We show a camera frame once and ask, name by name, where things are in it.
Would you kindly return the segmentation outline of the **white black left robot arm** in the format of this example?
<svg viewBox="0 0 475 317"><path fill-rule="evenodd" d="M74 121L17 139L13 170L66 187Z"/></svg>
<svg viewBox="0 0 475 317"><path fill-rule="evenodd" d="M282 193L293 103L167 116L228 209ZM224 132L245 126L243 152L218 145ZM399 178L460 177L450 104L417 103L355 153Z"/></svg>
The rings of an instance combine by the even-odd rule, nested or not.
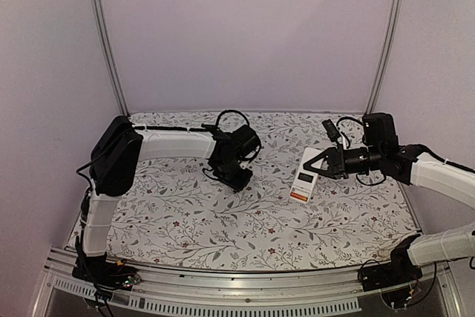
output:
<svg viewBox="0 0 475 317"><path fill-rule="evenodd" d="M166 158L206 160L205 176L236 192L252 178L248 165L262 149L261 139L249 122L234 131L223 131L220 123L199 128L135 125L126 116L115 117L91 152L84 170L88 190L82 203L81 232L76 251L84 255L81 269L95 283L110 277L110 267L101 258L117 203L134 183L138 163Z"/></svg>

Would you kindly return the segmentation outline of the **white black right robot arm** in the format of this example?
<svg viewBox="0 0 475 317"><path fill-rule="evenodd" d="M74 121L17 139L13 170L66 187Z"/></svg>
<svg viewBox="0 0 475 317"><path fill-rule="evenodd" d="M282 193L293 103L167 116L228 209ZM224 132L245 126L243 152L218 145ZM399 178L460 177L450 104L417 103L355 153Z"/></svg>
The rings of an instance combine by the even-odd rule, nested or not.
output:
<svg viewBox="0 0 475 317"><path fill-rule="evenodd" d="M417 186L474 207L474 170L435 154L422 144L402 146L393 117L386 113L365 114L357 122L363 128L363 145L346 148L331 120L323 123L327 136L335 143L317 155L302 157L299 172L312 177L334 180L351 174L379 171L407 186ZM400 284L413 266L440 261L457 261L474 256L474 225L467 224L431 235L412 235L390 253L391 262L384 268L389 284Z"/></svg>

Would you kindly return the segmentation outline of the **white remote control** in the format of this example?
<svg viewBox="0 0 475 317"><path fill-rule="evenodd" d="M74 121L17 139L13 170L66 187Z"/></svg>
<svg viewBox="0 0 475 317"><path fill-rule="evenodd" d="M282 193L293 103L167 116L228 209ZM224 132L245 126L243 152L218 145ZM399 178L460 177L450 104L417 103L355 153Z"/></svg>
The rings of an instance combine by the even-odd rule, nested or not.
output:
<svg viewBox="0 0 475 317"><path fill-rule="evenodd" d="M292 186L289 192L289 197L290 197L291 192L295 192L300 195L306 195L309 198L307 201L298 200L293 197L290 197L290 199L296 200L299 203L308 203L310 201L310 198L312 197L312 192L313 192L313 189L315 188L315 184L318 179L318 174L310 172L310 171L305 171L302 168L301 166L302 156L298 164L298 169L295 173L294 181L292 183Z"/></svg>

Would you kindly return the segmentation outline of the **orange AAA battery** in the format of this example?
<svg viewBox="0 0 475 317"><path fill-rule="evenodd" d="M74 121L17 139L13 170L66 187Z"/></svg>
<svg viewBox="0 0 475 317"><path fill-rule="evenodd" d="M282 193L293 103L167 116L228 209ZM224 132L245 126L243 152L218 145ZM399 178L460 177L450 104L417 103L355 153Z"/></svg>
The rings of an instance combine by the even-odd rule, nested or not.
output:
<svg viewBox="0 0 475 317"><path fill-rule="evenodd" d="M293 197L295 199L302 200L302 201L307 201L309 199L308 196L300 195L300 194L295 193L295 192L291 192L290 197Z"/></svg>

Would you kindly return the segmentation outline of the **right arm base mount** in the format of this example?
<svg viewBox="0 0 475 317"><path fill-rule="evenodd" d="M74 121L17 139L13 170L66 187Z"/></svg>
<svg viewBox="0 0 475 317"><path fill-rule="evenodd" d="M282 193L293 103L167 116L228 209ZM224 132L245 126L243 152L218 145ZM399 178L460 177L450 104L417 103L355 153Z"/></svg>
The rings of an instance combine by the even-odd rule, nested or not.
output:
<svg viewBox="0 0 475 317"><path fill-rule="evenodd" d="M399 284L406 284L422 277L422 270L413 265L380 263L374 259L365 261L358 269L357 279L363 291L380 290Z"/></svg>

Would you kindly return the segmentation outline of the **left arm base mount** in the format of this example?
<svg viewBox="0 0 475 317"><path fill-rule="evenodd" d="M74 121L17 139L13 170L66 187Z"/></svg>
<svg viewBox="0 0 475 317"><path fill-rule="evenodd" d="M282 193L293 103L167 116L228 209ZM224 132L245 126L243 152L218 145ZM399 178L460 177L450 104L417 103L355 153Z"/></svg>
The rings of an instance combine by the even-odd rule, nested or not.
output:
<svg viewBox="0 0 475 317"><path fill-rule="evenodd" d="M109 290L131 290L141 282L138 270L129 266L126 259L110 262L106 255L78 257L72 276Z"/></svg>

